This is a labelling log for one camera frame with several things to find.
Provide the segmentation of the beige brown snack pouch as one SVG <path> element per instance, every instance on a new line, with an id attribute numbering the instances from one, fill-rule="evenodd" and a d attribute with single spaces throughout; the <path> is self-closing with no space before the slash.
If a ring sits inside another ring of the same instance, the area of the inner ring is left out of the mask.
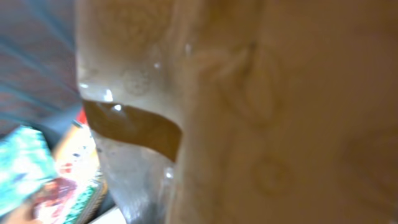
<path id="1" fill-rule="evenodd" d="M 397 0 L 85 0 L 76 79 L 127 223 L 396 223 Z"/>

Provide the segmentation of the teal wet wipes packet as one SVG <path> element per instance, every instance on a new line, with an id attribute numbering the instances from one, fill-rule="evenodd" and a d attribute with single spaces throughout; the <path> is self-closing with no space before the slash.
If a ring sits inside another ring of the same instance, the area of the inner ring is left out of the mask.
<path id="1" fill-rule="evenodd" d="M 1 139 L 1 219 L 58 176 L 41 131 L 19 126 Z"/>

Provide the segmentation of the orange spaghetti packet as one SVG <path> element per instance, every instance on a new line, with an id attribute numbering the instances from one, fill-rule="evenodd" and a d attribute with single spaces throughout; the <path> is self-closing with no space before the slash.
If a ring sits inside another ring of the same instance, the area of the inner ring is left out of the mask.
<path id="1" fill-rule="evenodd" d="M 56 177 L 35 194 L 32 215 L 40 223 L 88 223 L 108 186 L 83 109 L 73 108 L 44 121 L 45 139 Z"/>

